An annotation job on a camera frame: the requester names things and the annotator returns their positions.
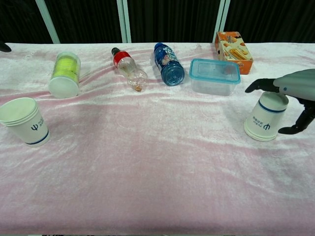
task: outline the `plastic bottle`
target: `plastic bottle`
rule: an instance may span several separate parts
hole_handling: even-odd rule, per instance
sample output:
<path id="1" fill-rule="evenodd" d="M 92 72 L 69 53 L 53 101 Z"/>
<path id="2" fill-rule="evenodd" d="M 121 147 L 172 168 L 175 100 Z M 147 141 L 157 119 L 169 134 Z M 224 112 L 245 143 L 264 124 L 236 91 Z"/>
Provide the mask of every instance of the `plastic bottle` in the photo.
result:
<path id="1" fill-rule="evenodd" d="M 183 81 L 184 69 L 170 47 L 157 43 L 154 47 L 154 58 L 164 83 L 168 86 L 175 86 Z"/>
<path id="2" fill-rule="evenodd" d="M 147 74 L 137 67 L 134 59 L 126 51 L 113 48 L 112 55 L 114 57 L 114 65 L 127 78 L 127 83 L 134 90 L 141 92 L 147 84 Z"/>

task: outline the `black curtain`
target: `black curtain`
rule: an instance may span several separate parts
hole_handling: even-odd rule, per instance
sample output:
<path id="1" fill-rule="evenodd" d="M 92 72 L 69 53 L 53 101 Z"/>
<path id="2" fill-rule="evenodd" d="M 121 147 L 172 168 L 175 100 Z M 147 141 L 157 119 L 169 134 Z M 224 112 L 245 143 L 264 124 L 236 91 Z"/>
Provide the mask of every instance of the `black curtain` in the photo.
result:
<path id="1" fill-rule="evenodd" d="M 245 42 L 315 42 L 314 0 L 231 0 L 224 31 Z"/>
<path id="2" fill-rule="evenodd" d="M 0 0 L 0 41 L 52 43 L 35 0 Z"/>
<path id="3" fill-rule="evenodd" d="M 128 0 L 132 42 L 210 42 L 220 0 Z"/>
<path id="4" fill-rule="evenodd" d="M 45 0 L 61 43 L 122 42 L 116 0 Z"/>

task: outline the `pink tablecloth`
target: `pink tablecloth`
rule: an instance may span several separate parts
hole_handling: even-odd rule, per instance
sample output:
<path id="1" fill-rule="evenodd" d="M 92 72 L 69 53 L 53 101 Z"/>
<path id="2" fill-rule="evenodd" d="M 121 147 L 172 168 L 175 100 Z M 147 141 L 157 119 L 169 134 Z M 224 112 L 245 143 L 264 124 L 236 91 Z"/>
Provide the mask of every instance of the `pink tablecloth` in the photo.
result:
<path id="1" fill-rule="evenodd" d="M 167 87 L 154 43 L 8 44 L 0 52 L 0 104 L 32 97 L 51 140 L 30 148 L 0 126 L 0 232 L 4 234 L 314 235 L 315 123 L 271 142 L 243 122 L 258 78 L 315 67 L 315 44 L 248 44 L 254 58 L 231 96 Z M 143 93 L 115 72 L 111 48 L 127 50 L 149 76 Z M 213 44 L 169 43 L 186 73 Z M 47 90 L 57 53 L 81 61 L 80 94 Z M 303 107 L 290 98 L 283 126 Z"/>

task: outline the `blue water bottle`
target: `blue water bottle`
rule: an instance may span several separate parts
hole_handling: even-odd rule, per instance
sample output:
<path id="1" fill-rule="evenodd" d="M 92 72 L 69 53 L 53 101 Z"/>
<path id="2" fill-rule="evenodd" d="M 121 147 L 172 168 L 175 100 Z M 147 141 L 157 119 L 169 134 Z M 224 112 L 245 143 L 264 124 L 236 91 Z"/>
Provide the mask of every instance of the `blue water bottle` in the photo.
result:
<path id="1" fill-rule="evenodd" d="M 157 43 L 154 47 L 154 58 L 164 83 L 168 86 L 175 86 L 183 81 L 184 69 L 170 47 Z"/>

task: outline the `cardboard box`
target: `cardboard box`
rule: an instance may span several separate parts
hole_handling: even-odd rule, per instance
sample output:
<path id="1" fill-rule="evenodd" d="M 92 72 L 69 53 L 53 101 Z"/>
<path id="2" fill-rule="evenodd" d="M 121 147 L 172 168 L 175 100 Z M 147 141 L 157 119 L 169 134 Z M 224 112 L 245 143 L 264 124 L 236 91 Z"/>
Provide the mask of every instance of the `cardboard box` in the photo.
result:
<path id="1" fill-rule="evenodd" d="M 235 62 L 242 75 L 247 75 L 253 59 L 239 32 L 217 32 L 215 47 L 219 60 Z"/>

